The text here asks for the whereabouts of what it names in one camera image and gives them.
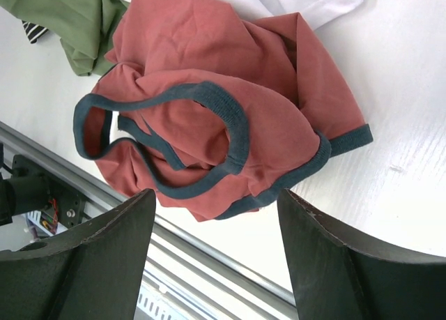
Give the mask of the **red tank top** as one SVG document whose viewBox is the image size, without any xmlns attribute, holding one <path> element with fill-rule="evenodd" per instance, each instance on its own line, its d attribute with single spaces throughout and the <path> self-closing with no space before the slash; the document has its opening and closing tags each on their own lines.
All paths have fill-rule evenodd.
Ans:
<svg viewBox="0 0 446 320">
<path fill-rule="evenodd" d="M 220 0 L 131 0 L 113 66 L 76 105 L 78 154 L 116 191 L 224 220 L 373 136 L 299 13 L 248 22 Z"/>
</svg>

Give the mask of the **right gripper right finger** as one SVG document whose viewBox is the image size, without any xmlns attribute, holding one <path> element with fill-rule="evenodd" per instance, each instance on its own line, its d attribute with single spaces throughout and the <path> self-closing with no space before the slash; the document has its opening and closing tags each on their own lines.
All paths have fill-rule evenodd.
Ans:
<svg viewBox="0 0 446 320">
<path fill-rule="evenodd" d="M 445 258 L 370 236 L 290 190 L 277 207 L 299 319 L 445 318 Z"/>
</svg>

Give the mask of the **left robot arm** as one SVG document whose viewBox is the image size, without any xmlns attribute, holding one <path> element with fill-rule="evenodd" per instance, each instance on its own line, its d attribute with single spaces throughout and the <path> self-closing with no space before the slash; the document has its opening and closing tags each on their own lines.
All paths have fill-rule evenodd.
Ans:
<svg viewBox="0 0 446 320">
<path fill-rule="evenodd" d="M 49 179 L 36 163 L 15 155 L 12 167 L 8 167 L 1 143 L 1 169 L 10 173 L 9 178 L 1 176 L 1 226 L 12 223 L 16 215 L 49 207 L 52 199 Z"/>
</svg>

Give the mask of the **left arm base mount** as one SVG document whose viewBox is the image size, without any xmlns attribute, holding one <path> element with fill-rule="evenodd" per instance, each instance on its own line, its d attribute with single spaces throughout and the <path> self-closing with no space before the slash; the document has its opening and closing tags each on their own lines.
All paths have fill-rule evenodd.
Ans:
<svg viewBox="0 0 446 320">
<path fill-rule="evenodd" d="M 77 189 L 38 165 L 49 179 L 52 199 L 49 207 L 41 211 L 25 213 L 40 224 L 45 231 L 54 235 L 79 225 L 86 205 L 86 197 Z"/>
</svg>

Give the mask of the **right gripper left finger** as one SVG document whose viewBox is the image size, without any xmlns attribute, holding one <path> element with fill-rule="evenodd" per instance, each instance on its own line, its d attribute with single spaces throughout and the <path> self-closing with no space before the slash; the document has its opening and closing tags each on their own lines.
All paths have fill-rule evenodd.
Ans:
<svg viewBox="0 0 446 320">
<path fill-rule="evenodd" d="M 133 319 L 155 207 L 144 190 L 61 234 L 1 251 L 1 318 Z"/>
</svg>

